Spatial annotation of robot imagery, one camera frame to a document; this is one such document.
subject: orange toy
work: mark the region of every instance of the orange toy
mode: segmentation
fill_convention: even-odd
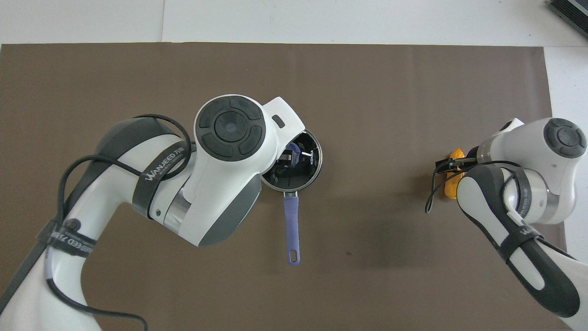
[[[465,157],[465,155],[463,154],[463,151],[461,149],[457,149],[454,150],[453,153],[451,153],[451,155],[449,156],[451,158],[463,158]],[[463,177],[463,173],[451,178],[447,183],[445,183],[445,195],[450,198],[450,199],[457,199],[457,184],[459,183],[459,181],[462,179]]]

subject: white robotic arm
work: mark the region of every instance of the white robotic arm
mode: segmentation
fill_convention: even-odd
[[[214,98],[199,110],[194,146],[155,118],[117,124],[3,294],[0,331],[99,331],[92,313],[100,311],[86,307],[80,275],[117,206],[132,204],[196,246],[218,243],[251,210],[260,174],[304,129],[281,98],[262,106],[241,95]],[[146,329],[140,317],[118,314]]]
[[[531,224],[559,223],[570,214],[585,150],[586,137],[570,121],[523,125],[514,119],[469,153],[466,163],[477,165],[457,187],[460,208],[521,284],[574,330],[588,329],[588,265],[549,244]]]

